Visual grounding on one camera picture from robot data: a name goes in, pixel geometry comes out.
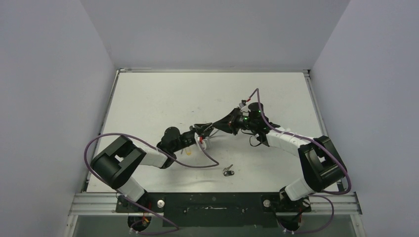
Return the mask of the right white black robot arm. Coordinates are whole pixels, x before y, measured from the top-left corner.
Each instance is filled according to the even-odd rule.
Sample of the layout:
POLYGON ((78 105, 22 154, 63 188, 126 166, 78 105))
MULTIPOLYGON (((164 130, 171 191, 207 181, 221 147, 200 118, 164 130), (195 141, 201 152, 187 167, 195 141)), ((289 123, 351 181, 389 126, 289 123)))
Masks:
POLYGON ((261 144, 299 159, 302 177, 279 191, 279 206, 286 212, 293 211, 309 195, 321 193, 347 176, 347 169, 329 137, 311 138, 291 133, 270 122, 260 109, 243 112, 235 108, 212 126, 233 135, 239 130, 250 131, 261 144))

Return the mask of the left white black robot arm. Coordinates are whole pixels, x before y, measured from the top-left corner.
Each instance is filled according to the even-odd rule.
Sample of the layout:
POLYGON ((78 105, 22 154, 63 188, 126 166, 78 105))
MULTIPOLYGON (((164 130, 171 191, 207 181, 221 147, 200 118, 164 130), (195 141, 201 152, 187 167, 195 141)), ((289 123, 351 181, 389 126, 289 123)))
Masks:
POLYGON ((212 131, 211 123, 194 124, 184 133, 169 127, 156 146, 147 144, 144 148, 136 146, 128 135, 120 135, 92 159, 89 167, 110 188, 128 198, 128 206, 139 213, 147 207, 148 192, 132 176, 137 167, 166 169, 176 162, 176 152, 192 145, 207 148, 212 131))

